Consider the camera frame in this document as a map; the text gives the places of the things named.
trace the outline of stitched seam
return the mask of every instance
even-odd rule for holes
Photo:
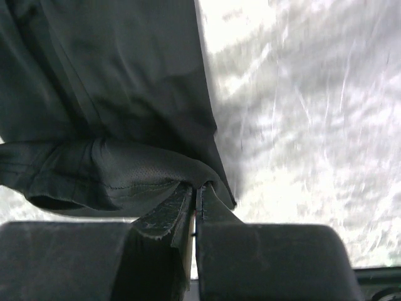
[[[38,179],[40,179],[40,180],[46,180],[46,179],[49,179],[49,178],[51,178],[51,177],[39,177]],[[76,183],[76,181],[74,181],[74,180],[72,180],[72,179],[64,178],[64,180],[67,181],[67,182]],[[146,191],[140,191],[140,192],[137,192],[137,193],[134,193],[134,194],[125,194],[125,195],[123,195],[123,196],[111,196],[111,195],[109,195],[109,194],[102,194],[102,193],[98,193],[98,194],[101,195],[101,196],[107,196],[107,197],[110,198],[110,199],[132,198],[132,197],[134,197],[134,196],[138,196],[138,195],[141,195],[141,194],[145,194],[145,193],[149,193],[149,192],[152,192],[152,191],[161,190],[161,189],[163,189],[163,188],[168,187],[168,186],[169,186],[170,184],[172,184],[173,182],[174,182],[174,181],[170,181],[170,182],[168,182],[168,183],[154,185],[154,186],[156,186],[154,189],[148,189],[148,190],[146,190]]]
[[[77,183],[80,183],[80,184],[86,184],[89,181],[89,182],[93,182],[95,184],[99,184],[99,185],[105,186],[107,188],[110,188],[111,190],[122,190],[122,189],[128,189],[128,188],[133,188],[133,187],[160,187],[160,186],[168,186],[168,185],[170,185],[170,184],[175,182],[175,181],[169,181],[169,182],[166,182],[166,183],[163,183],[163,184],[132,184],[132,185],[125,186],[125,187],[112,187],[112,186],[106,185],[106,184],[104,184],[102,182],[94,181],[92,179],[88,179],[88,180],[85,181],[85,180],[81,180],[81,179],[75,180],[75,179],[72,179],[72,178],[70,178],[68,176],[59,176],[59,177],[62,177],[63,180],[65,180],[65,181],[77,182]],[[37,177],[37,179],[38,180],[54,179],[54,176],[40,176],[40,177]]]

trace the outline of black plastic part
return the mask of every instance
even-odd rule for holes
[[[401,301],[401,288],[386,288],[372,297],[372,301]]]
[[[194,203],[179,188],[132,224],[3,225],[0,300],[182,300]]]
[[[355,274],[365,300],[383,301],[390,292],[401,292],[401,267],[358,269]]]
[[[345,247],[327,226],[197,225],[202,301],[362,301]]]
[[[397,270],[399,269],[399,267],[394,267],[394,268],[386,268],[388,270]],[[374,268],[374,269],[370,269],[371,273],[375,273],[375,270],[378,270],[378,272],[380,273],[381,268]],[[359,272],[363,271],[363,270],[355,270],[355,274],[359,280]],[[396,284],[394,285],[393,283],[395,282],[395,279],[392,278],[388,278],[388,283],[385,284],[360,284],[360,288],[361,291],[363,292],[364,296],[365,296],[365,300],[366,301],[378,301],[380,299],[383,299],[383,295],[389,295],[391,293],[394,292],[401,292],[401,284]],[[185,293],[185,298],[184,301],[199,301],[199,281],[198,279],[193,279],[190,282],[190,290],[188,292]]]

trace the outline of black cloth cover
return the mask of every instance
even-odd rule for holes
[[[0,184],[73,216],[141,216],[181,183],[235,206],[193,0],[0,0]]]

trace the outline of white blurry background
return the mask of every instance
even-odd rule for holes
[[[199,0],[198,14],[235,213],[328,224],[354,267],[401,265],[401,1]],[[0,222],[67,219],[0,198]]]

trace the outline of dark gray fabric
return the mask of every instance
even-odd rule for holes
[[[0,184],[40,208],[140,216],[180,182],[235,202],[192,0],[0,0]]]

